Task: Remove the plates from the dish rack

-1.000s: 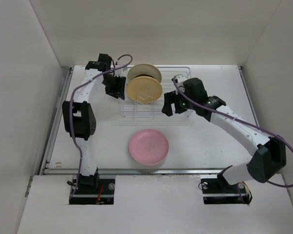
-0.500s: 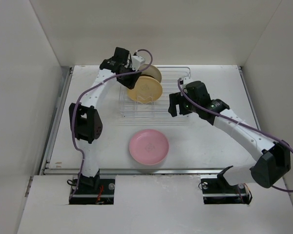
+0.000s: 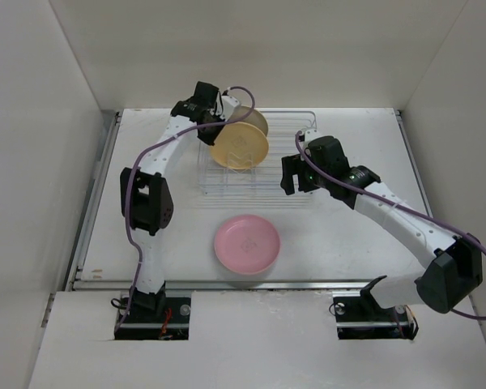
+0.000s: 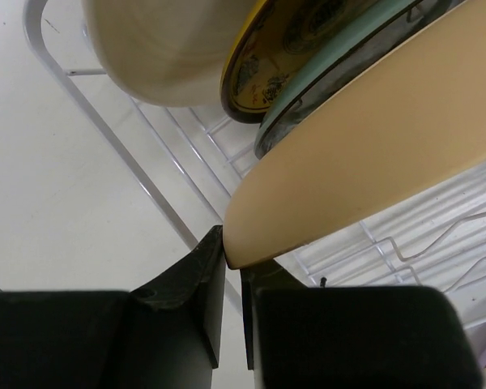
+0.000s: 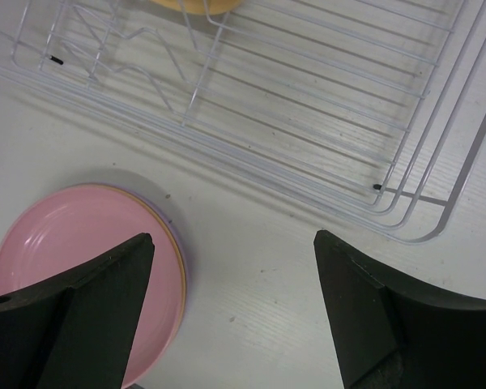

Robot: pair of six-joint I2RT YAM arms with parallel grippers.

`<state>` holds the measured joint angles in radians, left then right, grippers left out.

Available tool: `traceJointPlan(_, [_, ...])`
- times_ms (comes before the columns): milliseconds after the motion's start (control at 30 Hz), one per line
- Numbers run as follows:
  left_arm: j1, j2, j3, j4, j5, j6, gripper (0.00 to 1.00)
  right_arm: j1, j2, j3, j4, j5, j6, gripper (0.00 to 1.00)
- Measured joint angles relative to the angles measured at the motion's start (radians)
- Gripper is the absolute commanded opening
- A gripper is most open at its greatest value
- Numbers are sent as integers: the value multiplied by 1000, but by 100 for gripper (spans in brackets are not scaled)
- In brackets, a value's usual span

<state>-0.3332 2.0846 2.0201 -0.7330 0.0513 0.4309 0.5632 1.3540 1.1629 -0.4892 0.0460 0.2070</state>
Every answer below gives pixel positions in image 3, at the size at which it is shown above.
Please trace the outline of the pink plastic plate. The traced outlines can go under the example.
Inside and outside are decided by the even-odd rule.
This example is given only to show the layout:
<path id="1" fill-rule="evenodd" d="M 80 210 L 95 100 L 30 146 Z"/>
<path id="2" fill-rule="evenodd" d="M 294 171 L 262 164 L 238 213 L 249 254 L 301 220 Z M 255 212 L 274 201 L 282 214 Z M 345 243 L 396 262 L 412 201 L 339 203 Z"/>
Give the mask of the pink plastic plate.
<path id="1" fill-rule="evenodd" d="M 214 237 L 216 258 L 229 271 L 251 276 L 270 268 L 279 256 L 281 241 L 276 227 L 256 215 L 226 220 Z"/>

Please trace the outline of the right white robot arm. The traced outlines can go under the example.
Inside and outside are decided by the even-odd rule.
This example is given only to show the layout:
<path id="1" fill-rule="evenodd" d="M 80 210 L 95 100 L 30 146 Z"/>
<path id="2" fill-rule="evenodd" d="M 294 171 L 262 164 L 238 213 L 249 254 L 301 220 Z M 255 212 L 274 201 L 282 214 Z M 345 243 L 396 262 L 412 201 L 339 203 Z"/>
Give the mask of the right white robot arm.
<path id="1" fill-rule="evenodd" d="M 359 309 L 366 318 L 410 304 L 426 305 L 440 314 L 454 312 L 482 283 L 482 250 L 472 235 L 405 205 L 371 169 L 350 166 L 335 137 L 298 131 L 295 144 L 298 153 L 281 160 L 280 186 L 286 195 L 326 190 L 383 228 L 420 264 L 415 273 L 377 276 L 363 287 Z"/>

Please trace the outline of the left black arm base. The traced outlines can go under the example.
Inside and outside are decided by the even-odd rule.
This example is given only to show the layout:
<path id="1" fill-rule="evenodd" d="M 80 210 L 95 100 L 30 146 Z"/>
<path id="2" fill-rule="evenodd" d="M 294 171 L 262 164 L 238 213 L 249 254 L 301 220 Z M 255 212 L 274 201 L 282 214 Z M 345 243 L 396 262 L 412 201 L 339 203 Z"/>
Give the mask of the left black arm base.
<path id="1" fill-rule="evenodd" d="M 115 340 L 188 340 L 190 297 L 157 300 L 155 311 L 133 306 L 124 322 L 114 330 Z"/>

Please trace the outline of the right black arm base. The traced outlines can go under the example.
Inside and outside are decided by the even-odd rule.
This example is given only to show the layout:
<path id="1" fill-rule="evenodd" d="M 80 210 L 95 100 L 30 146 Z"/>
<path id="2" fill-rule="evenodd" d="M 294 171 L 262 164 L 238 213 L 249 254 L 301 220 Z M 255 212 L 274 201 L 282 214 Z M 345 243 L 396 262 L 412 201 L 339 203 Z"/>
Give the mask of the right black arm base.
<path id="1" fill-rule="evenodd" d="M 340 340 L 414 340 L 420 328 L 407 306 L 384 309 L 365 297 L 333 297 L 328 310 Z"/>

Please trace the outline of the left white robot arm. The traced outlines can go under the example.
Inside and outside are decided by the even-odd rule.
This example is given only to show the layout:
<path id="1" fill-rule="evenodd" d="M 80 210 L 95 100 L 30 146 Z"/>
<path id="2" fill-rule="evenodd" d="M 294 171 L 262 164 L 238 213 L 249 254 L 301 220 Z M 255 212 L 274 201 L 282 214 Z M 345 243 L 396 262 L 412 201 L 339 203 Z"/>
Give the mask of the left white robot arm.
<path id="1" fill-rule="evenodd" d="M 128 242 L 138 259 L 127 303 L 147 321 L 160 319 L 165 302 L 156 296 L 165 284 L 161 259 L 151 239 L 165 229 L 173 216 L 174 204 L 167 176 L 182 158 L 190 143 L 198 140 L 215 145 L 220 132 L 233 123 L 232 116 L 241 102 L 228 90 L 197 82 L 191 97 L 178 101 L 169 113 L 164 133 L 156 144 L 143 149 L 133 165 L 121 171 L 121 213 Z"/>

